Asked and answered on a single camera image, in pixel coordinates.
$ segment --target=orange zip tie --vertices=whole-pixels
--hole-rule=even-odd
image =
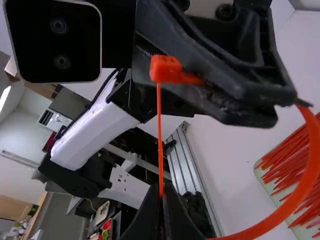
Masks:
[[[154,55],[151,59],[150,77],[154,82],[157,82],[157,113],[158,113],[158,142],[159,147],[159,187],[160,195],[163,195],[163,157],[160,155],[163,152],[162,139],[161,139],[161,83],[188,83],[188,84],[205,84],[204,81],[192,74],[185,74],[182,72],[182,64],[172,56]],[[260,237],[261,235],[269,232],[284,220],[286,220],[293,211],[304,201],[309,195],[313,186],[315,185],[320,173],[320,125],[318,119],[306,107],[297,105],[306,121],[306,127],[309,132],[310,138],[310,154],[307,162],[307,167],[301,178],[300,183],[296,189],[290,194],[287,200],[270,216],[266,217],[256,225],[243,230],[241,232],[220,237],[221,240],[252,240]]]
[[[161,83],[156,84],[156,106],[158,117],[158,161],[159,161],[159,194],[164,195],[164,148],[162,146],[161,128]]]

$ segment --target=red object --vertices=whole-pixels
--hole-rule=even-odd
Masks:
[[[173,56],[153,55],[150,77],[158,84],[205,84],[201,78],[183,72],[182,64]]]
[[[50,149],[51,145],[54,143],[54,139],[55,139],[56,135],[57,135],[57,133],[55,131],[51,134],[51,136],[49,137],[48,141],[46,142],[46,144],[42,148],[43,152],[45,152],[45,153],[48,152],[48,150]]]

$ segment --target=orange cable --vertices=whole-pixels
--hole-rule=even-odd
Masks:
[[[157,117],[158,117],[158,151],[159,151],[159,193],[160,196],[163,196],[164,193],[164,178],[163,178],[163,145],[162,145],[162,136],[161,136],[161,84],[165,83],[166,78],[170,77],[168,75],[168,71],[166,69],[169,67],[172,70],[173,60],[172,57],[163,58],[163,56],[159,57],[154,55],[151,60],[150,66],[150,76],[154,82],[157,82]],[[194,77],[191,82],[188,83],[197,83],[198,79]],[[175,81],[171,79],[171,83],[179,83],[178,79]],[[249,227],[241,232],[220,237],[222,240],[252,240],[256,239],[259,236],[269,232],[279,224],[281,224],[284,220],[286,220],[294,210],[304,201],[304,199],[309,195],[313,186],[315,185],[319,173],[320,173],[320,161],[318,158],[320,157],[320,148],[318,148],[318,143],[320,143],[320,125],[317,118],[314,114],[306,107],[302,107],[297,105],[297,108],[300,110],[303,115],[306,127],[309,132],[309,140],[310,140],[310,154],[309,160],[307,162],[307,166],[305,172],[301,178],[300,183],[296,187],[296,189],[290,194],[287,200],[270,216],[266,217],[261,222],[256,225]]]

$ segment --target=white wall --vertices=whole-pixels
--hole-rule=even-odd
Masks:
[[[14,111],[0,125],[0,151],[6,150],[40,163],[42,148],[53,131],[37,123],[38,118]]]
[[[33,168],[0,156],[0,194],[36,204],[45,185],[31,179]]]
[[[319,0],[290,0],[296,10],[320,10]]]
[[[20,112],[31,114],[39,118],[51,103],[52,100],[27,88],[17,107]]]

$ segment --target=white surface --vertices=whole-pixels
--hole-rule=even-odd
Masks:
[[[277,35],[292,14],[294,14],[295,9],[288,0],[273,0],[271,10],[274,32]]]
[[[26,88],[23,82],[19,81],[11,84],[9,96],[7,97],[5,105],[0,113],[0,124],[17,108],[20,100],[24,95],[25,89]]]
[[[32,180],[35,169],[0,156],[0,193],[8,197],[36,204],[45,185]]]
[[[31,114],[39,118],[42,113],[50,106],[52,100],[41,96],[40,94],[26,89],[18,105],[21,112]]]
[[[45,155],[42,148],[52,131],[39,125],[37,120],[35,116],[18,111],[9,115],[0,125],[0,151],[40,163]]]
[[[319,12],[295,12],[277,34],[280,56],[299,96],[320,111]],[[257,181],[255,162],[300,127],[304,120],[295,107],[277,107],[272,129],[225,126],[196,116],[187,135],[226,235],[244,230],[276,208]],[[259,239],[295,240],[283,223]]]
[[[106,102],[114,83],[115,79],[108,83],[90,110],[54,144],[51,161],[75,171],[104,145],[139,124],[114,103]]]
[[[139,209],[150,187],[149,184],[131,176],[119,165],[112,169],[109,181],[112,187],[101,191],[98,197],[116,200],[135,209]]]

